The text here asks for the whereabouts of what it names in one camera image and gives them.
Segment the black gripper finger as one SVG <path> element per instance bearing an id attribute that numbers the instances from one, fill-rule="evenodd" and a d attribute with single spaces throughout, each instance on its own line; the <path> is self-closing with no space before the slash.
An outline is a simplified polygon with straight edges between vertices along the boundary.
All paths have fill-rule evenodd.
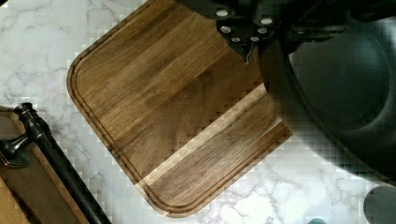
<path id="1" fill-rule="evenodd" d="M 395 0 L 176 0 L 212 20 L 228 45 L 248 59 L 276 35 L 293 52 L 304 42 L 343 33 L 349 18 L 378 21 L 395 15 Z"/>

